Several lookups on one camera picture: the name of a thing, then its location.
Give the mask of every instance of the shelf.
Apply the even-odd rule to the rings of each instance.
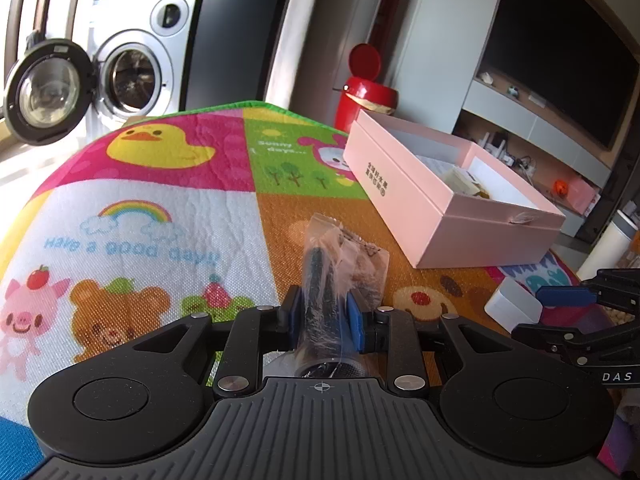
[[[463,110],[527,140],[602,188],[611,170],[561,130],[522,106],[516,99],[473,80]]]

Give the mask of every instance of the washing machine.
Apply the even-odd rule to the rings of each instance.
[[[197,5],[95,0],[86,51],[45,40],[12,69],[4,98],[9,130],[28,144],[50,144],[84,119],[91,142],[131,117],[177,112]]]

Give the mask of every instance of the tv screen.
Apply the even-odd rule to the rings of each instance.
[[[585,0],[500,0],[484,62],[610,147],[638,62]]]

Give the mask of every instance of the white container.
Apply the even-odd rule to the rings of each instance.
[[[622,211],[616,211],[591,254],[576,272],[578,278],[589,280],[596,276],[599,269],[615,268],[628,249],[636,231],[638,231],[636,224]]]
[[[519,323],[539,322],[542,303],[513,278],[506,276],[484,306],[484,311],[511,333]]]

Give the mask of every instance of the pink pig print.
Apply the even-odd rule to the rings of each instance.
[[[0,310],[0,330],[4,332],[0,340],[0,375],[13,364],[16,378],[25,381],[29,355],[40,355],[36,338],[55,322],[58,298],[71,284],[69,278],[53,285],[48,285],[48,281],[49,270],[40,267],[31,273],[24,285],[16,280],[9,282],[4,294],[6,301]]]

